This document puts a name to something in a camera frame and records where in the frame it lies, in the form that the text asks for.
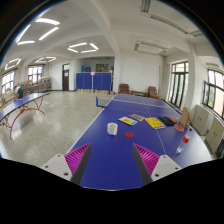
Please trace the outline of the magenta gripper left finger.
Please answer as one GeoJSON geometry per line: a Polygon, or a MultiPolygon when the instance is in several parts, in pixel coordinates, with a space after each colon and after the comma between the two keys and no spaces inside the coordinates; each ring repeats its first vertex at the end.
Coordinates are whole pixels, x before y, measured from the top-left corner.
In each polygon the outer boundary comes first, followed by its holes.
{"type": "Polygon", "coordinates": [[[79,185],[90,155],[91,144],[87,143],[65,155],[56,154],[42,169],[79,185]]]}

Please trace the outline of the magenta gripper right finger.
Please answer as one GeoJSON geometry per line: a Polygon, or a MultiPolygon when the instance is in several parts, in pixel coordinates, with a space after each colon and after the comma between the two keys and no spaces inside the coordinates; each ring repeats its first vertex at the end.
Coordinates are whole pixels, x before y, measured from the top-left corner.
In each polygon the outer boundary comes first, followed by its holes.
{"type": "Polygon", "coordinates": [[[181,170],[181,167],[169,156],[159,156],[138,144],[133,144],[132,154],[144,185],[181,170]]]}

